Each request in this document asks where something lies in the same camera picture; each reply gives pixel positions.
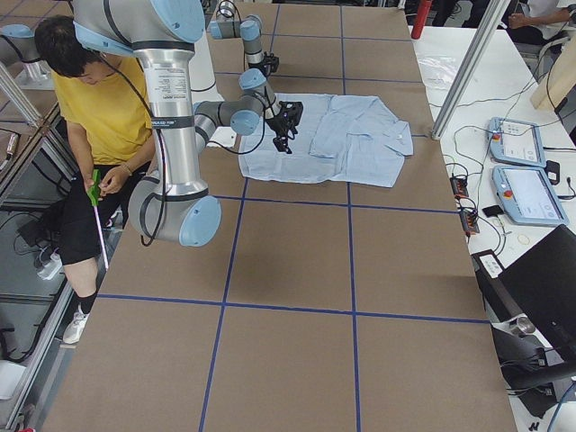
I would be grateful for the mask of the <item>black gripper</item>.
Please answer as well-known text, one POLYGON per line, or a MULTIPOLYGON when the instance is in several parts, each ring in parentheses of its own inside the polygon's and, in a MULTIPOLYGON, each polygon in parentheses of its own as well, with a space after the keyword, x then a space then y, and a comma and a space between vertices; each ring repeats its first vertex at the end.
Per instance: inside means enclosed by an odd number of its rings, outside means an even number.
POLYGON ((272 75, 279 68, 280 59, 274 53, 264 53, 260 64, 261 71, 264 75, 272 75))
POLYGON ((302 118, 303 103, 280 101, 279 106, 279 112, 267 120, 267 125, 277 134, 273 138, 276 150, 281 153, 292 154, 288 135, 296 135, 298 133, 297 126, 302 118))

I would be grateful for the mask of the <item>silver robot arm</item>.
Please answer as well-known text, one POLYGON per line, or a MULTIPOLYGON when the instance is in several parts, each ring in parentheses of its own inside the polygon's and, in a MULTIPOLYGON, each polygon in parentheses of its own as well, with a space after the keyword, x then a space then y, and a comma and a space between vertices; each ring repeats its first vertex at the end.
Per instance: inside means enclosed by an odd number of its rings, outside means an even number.
POLYGON ((150 239, 207 244, 220 226, 221 205, 201 178, 199 155, 214 132, 225 126, 247 136, 264 123, 276 149, 288 152, 302 117, 302 103, 280 101, 267 82, 277 60, 262 50, 260 18, 207 23, 198 1, 77 1, 74 25, 84 48, 134 56, 143 67, 158 168, 131 194, 132 226, 150 239), (237 101, 193 101, 190 62, 207 32, 243 41, 249 68, 239 78, 237 101))
POLYGON ((274 53, 264 50, 262 27, 258 15, 249 14, 242 18, 233 1, 219 1, 215 18, 208 24, 209 33, 215 40, 241 39, 246 66, 269 77, 277 71, 280 60, 274 53))

